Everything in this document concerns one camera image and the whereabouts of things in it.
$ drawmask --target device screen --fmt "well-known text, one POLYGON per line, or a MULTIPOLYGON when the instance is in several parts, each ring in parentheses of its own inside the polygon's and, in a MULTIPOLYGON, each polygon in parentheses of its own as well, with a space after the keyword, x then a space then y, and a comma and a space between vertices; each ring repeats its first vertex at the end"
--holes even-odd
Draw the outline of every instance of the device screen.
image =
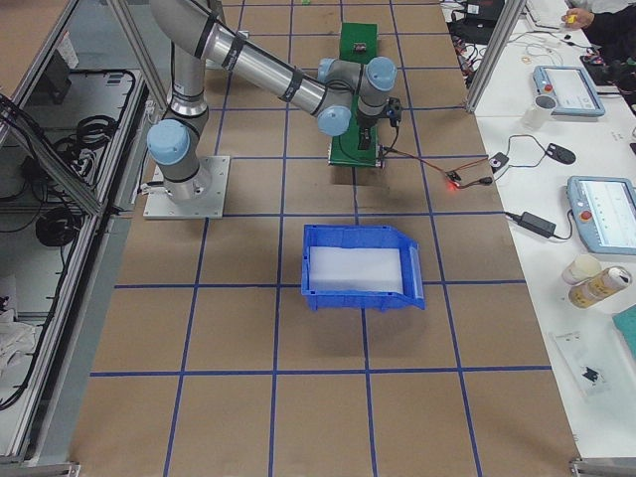
POLYGON ((596 104, 579 70, 546 68, 558 104, 568 109, 594 109, 596 104))
POLYGON ((636 247, 636 208, 627 185, 613 181, 580 181, 594 217, 600 244, 636 247))

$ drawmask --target tiled tabletop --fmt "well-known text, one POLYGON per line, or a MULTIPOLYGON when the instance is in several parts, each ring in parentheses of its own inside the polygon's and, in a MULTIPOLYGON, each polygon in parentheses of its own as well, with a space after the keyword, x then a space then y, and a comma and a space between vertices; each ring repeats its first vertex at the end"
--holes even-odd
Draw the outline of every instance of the tiled tabletop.
MULTIPOLYGON (((446 169, 483 157, 438 4, 260 0, 226 17, 309 71, 337 56, 342 21, 378 23, 406 107, 396 148, 446 169)), ((223 72, 207 85, 199 152, 233 156, 226 216, 149 222, 140 201, 72 448, 82 473, 568 475, 573 438, 496 188, 451 191, 406 158, 329 167, 313 118, 223 72), (310 311, 305 224, 417 240, 426 310, 310 311)))

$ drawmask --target green board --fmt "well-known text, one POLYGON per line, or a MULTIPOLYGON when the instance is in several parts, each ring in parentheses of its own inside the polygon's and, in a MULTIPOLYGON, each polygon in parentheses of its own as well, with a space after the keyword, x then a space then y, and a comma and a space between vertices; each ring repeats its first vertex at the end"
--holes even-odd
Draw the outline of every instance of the green board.
MULTIPOLYGON (((343 23, 340 35, 340 60, 366 65, 378 55, 378 25, 343 23)), ((358 97, 354 96, 352 111, 356 111, 358 97)), ((331 140, 329 164, 349 167, 379 167, 377 127, 371 130, 371 147, 358 150, 358 123, 352 115, 349 129, 331 140)))

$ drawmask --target robotic arm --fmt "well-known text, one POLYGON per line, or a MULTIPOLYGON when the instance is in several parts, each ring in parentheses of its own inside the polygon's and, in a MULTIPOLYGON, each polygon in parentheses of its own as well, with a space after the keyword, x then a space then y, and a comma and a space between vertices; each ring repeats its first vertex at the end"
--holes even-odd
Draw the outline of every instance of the robotic arm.
POLYGON ((326 59, 314 79, 233 32, 195 0, 150 0, 150 6, 173 42, 173 62, 169 119, 151 128, 147 142, 175 202, 205 194, 211 181, 194 152, 208 119, 205 59, 315 116, 319 129, 330 136, 347 131, 357 95, 360 149, 369 147, 364 136, 380 118, 389 117, 393 125, 399 121, 390 98, 397 69, 388 58, 367 65, 326 59))

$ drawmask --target blue joint cap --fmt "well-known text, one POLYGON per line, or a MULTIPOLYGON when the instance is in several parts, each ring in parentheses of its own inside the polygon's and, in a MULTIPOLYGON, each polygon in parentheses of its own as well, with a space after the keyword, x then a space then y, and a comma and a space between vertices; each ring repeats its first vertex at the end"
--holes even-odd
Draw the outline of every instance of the blue joint cap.
POLYGON ((318 80, 320 82, 325 82, 327 79, 327 74, 331 69, 331 66, 336 61, 335 58, 323 58, 318 64, 318 80))
POLYGON ((318 128, 328 136, 340 136, 349 128, 351 111, 346 106, 334 104, 318 114, 318 128))
POLYGON ((164 119, 150 128, 146 144, 158 164, 172 166, 188 153, 190 134, 179 121, 164 119))
POLYGON ((398 69, 387 57, 375 57, 367 65, 366 74, 375 89, 391 91, 396 84, 398 69))

